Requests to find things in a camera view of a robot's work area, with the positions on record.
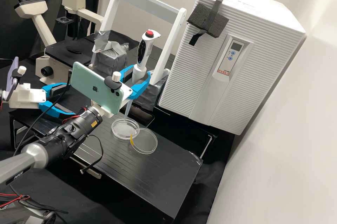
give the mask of control panel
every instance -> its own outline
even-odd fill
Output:
[[[225,55],[217,72],[229,76],[244,46],[243,42],[233,39],[228,50],[224,52]]]

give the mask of black table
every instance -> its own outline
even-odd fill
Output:
[[[20,65],[27,66],[29,72],[27,75],[31,76],[34,72],[31,62],[25,60],[20,62]],[[23,80],[32,83],[32,87],[40,85],[38,77],[25,79],[25,76]],[[80,107],[89,105],[90,100],[76,90],[70,89],[60,104],[76,112]],[[38,110],[29,110],[27,113],[17,109],[10,112],[10,116],[12,120],[30,126],[39,113]],[[103,159],[94,168],[159,209],[166,216],[165,219],[171,222],[176,217],[202,160],[158,134],[156,134],[158,147],[154,153],[142,155],[136,152],[129,142],[117,140],[112,135],[111,123],[120,116],[122,115],[104,118],[103,123],[94,130],[93,134],[101,139],[104,148]],[[42,136],[57,124],[56,121],[46,117],[42,118],[33,130]],[[100,147],[95,138],[88,138],[74,154],[77,160],[86,164],[92,163],[99,156]]]

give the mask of black backdrop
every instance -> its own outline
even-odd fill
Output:
[[[46,0],[48,10],[43,14],[45,21],[52,31],[56,41],[64,40],[66,27],[55,25],[57,17],[65,15],[62,0]],[[40,54],[44,45],[37,33],[37,30],[31,19],[20,18],[14,5],[18,0],[0,0],[0,58],[12,59],[19,56],[20,59]],[[86,0],[86,8],[96,12],[98,0]],[[82,20],[80,26],[80,36],[86,35],[86,29],[89,22]],[[8,64],[5,61],[0,62],[0,66]]]

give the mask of digital display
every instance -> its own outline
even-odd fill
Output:
[[[232,46],[231,46],[231,49],[240,51],[241,47],[242,47],[242,45],[240,45],[238,43],[233,43]]]

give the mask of petri dish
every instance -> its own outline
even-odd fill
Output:
[[[123,140],[129,140],[132,135],[135,138],[139,134],[139,124],[131,118],[120,118],[111,124],[113,134]]]
[[[132,138],[130,138],[132,147],[145,155],[153,153],[158,146],[156,135],[148,128],[139,128],[136,132],[137,137],[132,135]]]

